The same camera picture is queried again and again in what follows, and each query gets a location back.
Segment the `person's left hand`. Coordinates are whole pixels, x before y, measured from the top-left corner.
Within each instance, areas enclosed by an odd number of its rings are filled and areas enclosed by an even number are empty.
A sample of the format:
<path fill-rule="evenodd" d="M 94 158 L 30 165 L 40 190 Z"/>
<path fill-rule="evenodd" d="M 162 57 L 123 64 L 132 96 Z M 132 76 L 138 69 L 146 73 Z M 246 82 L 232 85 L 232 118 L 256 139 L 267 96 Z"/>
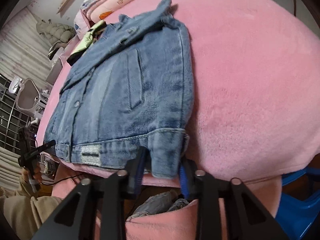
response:
<path fill-rule="evenodd" d="M 29 178 L 33 178 L 34 180 L 38 181 L 38 183 L 42 182 L 42 173 L 41 173 L 41 167 L 39 164 L 36 165 L 34 168 L 34 174 L 31 175 L 30 171 L 26 168 L 22 168 L 22 178 L 27 183 L 29 181 Z"/>

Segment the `beige sleeve forearm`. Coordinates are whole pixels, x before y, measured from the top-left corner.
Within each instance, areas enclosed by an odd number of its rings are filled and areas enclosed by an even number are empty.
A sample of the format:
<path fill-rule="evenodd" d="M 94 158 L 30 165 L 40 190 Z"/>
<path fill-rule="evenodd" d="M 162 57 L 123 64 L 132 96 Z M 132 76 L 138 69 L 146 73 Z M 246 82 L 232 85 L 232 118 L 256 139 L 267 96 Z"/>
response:
<path fill-rule="evenodd" d="M 23 177 L 16 191 L 1 189 L 1 212 L 20 239 L 31 239 L 61 202 L 59 197 L 40 197 Z"/>

